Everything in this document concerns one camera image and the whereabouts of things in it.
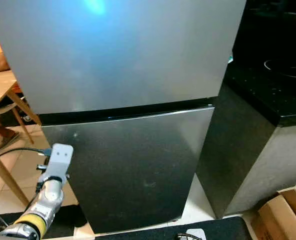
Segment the kitchen counter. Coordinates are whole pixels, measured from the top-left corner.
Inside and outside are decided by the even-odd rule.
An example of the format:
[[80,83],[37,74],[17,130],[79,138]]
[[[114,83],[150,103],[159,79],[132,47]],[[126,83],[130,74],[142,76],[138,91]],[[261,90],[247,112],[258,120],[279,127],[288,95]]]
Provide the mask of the kitchen counter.
[[296,79],[272,73],[263,63],[235,61],[224,81],[274,126],[296,125]]
[[296,80],[235,61],[213,104],[196,174],[218,218],[296,184]]

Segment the black countertop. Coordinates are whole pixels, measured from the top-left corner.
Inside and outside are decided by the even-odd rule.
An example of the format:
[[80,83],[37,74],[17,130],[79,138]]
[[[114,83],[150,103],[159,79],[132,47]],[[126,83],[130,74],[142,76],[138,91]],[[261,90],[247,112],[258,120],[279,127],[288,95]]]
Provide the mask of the black countertop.
[[263,62],[234,61],[227,67],[224,82],[273,125],[296,125],[296,79],[270,72]]

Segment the chair leg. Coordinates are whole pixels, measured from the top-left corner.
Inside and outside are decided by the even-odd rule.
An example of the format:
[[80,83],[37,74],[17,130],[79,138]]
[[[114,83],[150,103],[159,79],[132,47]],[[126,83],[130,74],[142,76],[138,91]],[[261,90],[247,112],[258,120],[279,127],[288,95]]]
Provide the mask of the chair leg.
[[17,109],[14,107],[13,109],[11,109],[13,112],[13,115],[15,116],[15,118],[17,119],[18,123],[20,124],[20,126],[22,127],[22,129],[24,130],[24,132],[26,133],[26,135],[28,136],[31,144],[34,144],[34,141],[32,139],[32,136],[30,136],[29,132],[27,131],[27,128],[23,122],[23,120],[21,119],[21,117],[19,116],[19,113],[17,111]]
[[30,109],[30,107],[27,106],[27,104],[24,103],[23,100],[20,99],[20,97],[17,96],[16,93],[14,93],[12,90],[10,90],[7,93],[7,96],[15,103],[17,106],[23,110],[36,124],[41,125],[42,122],[40,121],[39,117],[33,113],[33,111]]
[[17,182],[14,180],[12,175],[9,173],[5,165],[0,161],[0,177],[5,184],[12,190],[12,192],[19,198],[24,206],[29,204],[28,198],[25,196],[21,188],[18,186]]

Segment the refrigerator door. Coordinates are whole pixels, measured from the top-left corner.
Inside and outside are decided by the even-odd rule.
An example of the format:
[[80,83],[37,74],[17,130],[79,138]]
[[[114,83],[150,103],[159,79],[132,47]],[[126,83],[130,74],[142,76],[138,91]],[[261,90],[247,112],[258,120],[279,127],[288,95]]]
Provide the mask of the refrigerator door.
[[245,0],[0,0],[0,43],[37,114],[217,96]]
[[44,126],[74,148],[69,183],[95,233],[181,217],[213,107]]

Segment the black mat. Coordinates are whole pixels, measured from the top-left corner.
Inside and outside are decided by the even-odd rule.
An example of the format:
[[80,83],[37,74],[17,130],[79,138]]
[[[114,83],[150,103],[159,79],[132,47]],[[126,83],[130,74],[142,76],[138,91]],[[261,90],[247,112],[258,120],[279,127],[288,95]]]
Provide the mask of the black mat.
[[96,237],[97,240],[174,240],[177,233],[203,229],[207,240],[252,240],[241,217]]
[[[17,212],[1,214],[1,216],[6,223],[13,223],[22,214],[22,212]],[[74,227],[81,227],[85,223],[84,214],[78,205],[62,206],[43,238],[49,239],[73,236]]]

